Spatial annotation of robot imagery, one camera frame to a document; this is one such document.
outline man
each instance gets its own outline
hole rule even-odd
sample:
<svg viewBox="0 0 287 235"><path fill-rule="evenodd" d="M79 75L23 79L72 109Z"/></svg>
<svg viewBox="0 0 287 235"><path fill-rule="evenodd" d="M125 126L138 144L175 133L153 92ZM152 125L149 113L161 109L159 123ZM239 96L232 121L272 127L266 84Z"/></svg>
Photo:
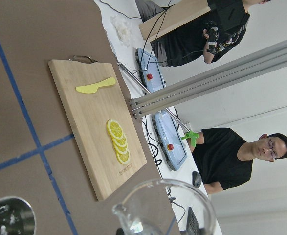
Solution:
<svg viewBox="0 0 287 235"><path fill-rule="evenodd" d="M274 162L287 157L287 137L280 133L246 142L229 128L212 128L202 129L195 148L187 141L208 194L250 180L253 159Z"/></svg>
<svg viewBox="0 0 287 235"><path fill-rule="evenodd" d="M142 21L163 11L162 8L152 1L135 0ZM249 8L256 4L264 4L271 0L237 0L241 1L240 11L244 17L237 26L220 31L215 52L208 52L208 31L212 25L222 28L215 11L210 11L183 26L167 33L166 35L151 42L153 51L161 66L181 66L203 55L205 63L219 60L223 55L240 43L246 32L249 19Z"/></svg>

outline lemon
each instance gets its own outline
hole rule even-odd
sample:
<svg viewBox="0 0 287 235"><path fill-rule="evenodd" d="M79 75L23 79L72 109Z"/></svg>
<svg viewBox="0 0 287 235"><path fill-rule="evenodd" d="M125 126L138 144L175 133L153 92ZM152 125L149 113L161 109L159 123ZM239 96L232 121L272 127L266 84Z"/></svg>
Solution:
<svg viewBox="0 0 287 235"><path fill-rule="evenodd" d="M113 144L113 146L115 151L119 154L126 154L128 152L128 145L126 145L125 147L119 147L116 144Z"/></svg>
<svg viewBox="0 0 287 235"><path fill-rule="evenodd" d="M116 144L118 147L125 147L128 143L127 143L127 138L125 135L123 135L123 138L121 138L120 140L112 138L113 143Z"/></svg>
<svg viewBox="0 0 287 235"><path fill-rule="evenodd" d="M119 154L118 152L116 152L116 157L121 164L125 165L130 161L130 152L127 151L125 154Z"/></svg>
<svg viewBox="0 0 287 235"><path fill-rule="evenodd" d="M118 121L110 119L108 120L106 127L113 139L121 140L123 138L124 132Z"/></svg>

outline eyeglasses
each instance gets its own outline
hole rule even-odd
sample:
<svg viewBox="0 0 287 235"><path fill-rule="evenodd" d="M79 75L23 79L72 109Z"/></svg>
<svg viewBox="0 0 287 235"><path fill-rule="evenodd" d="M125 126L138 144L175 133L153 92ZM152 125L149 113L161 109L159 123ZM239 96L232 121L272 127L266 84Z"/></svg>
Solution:
<svg viewBox="0 0 287 235"><path fill-rule="evenodd" d="M272 159L277 159L277 154L276 154L276 152L273 150L274 143L272 142L272 140L269 140L269 141L268 141L268 146L269 146L269 149L271 149L270 154L271 154Z"/></svg>

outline white table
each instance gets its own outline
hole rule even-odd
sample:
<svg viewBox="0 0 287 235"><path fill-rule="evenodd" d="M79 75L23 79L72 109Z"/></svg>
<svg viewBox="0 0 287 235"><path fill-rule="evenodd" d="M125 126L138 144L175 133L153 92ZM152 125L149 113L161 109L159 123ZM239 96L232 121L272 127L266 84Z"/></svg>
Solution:
<svg viewBox="0 0 287 235"><path fill-rule="evenodd" d="M117 57L118 61L124 64L127 69L130 71L137 71L139 66L135 59L135 51L138 48L143 48L145 41L141 36L141 32L139 30L139 25L142 23L141 19L128 19L125 16L117 13L116 11L109 8L107 5L101 3L99 0L94 0L99 6L102 14L102 24L104 29L107 32L109 42L112 47L112 51ZM114 9L126 14L129 17L140 17L138 9L134 0L106 0L110 6ZM150 43L147 43L145 51L151 52L152 47ZM121 70L121 74L127 84L129 91L131 93L131 98L137 98L144 95L142 90L133 82L127 74L125 74ZM150 135L157 140L156 133L153 129L151 115L146 116L147 118L147 126ZM180 128L179 133L183 136L183 130ZM172 171L166 163L166 158L161 148L159 148L159 154L157 159L162 160L162 164L159 166L160 173L163 178L168 179L177 179L189 184L192 184L192 172L197 171L197 166L193 160L191 151L188 147L187 141L183 140L183 144L185 150L187 152L187 159L182 164L181 168L178 171ZM206 194L203 184L199 187L199 189ZM187 202L186 204L181 204L185 209L188 208ZM183 210L177 206L173 206L173 210L177 216L177 218L182 215ZM186 226L186 216L184 219L178 224L180 230L184 230ZM214 235L222 235L221 229L217 222L216 229Z"/></svg>

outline red button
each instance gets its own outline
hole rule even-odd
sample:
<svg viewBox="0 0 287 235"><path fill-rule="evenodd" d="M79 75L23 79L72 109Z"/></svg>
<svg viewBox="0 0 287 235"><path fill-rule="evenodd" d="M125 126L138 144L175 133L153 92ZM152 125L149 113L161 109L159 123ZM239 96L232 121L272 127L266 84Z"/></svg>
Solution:
<svg viewBox="0 0 287 235"><path fill-rule="evenodd" d="M167 148L168 148L168 150L173 150L174 146L170 143L170 144L167 145Z"/></svg>
<svg viewBox="0 0 287 235"><path fill-rule="evenodd" d="M151 80L151 79L153 78L152 74L149 73L149 74L147 75L147 78L148 78L149 80Z"/></svg>

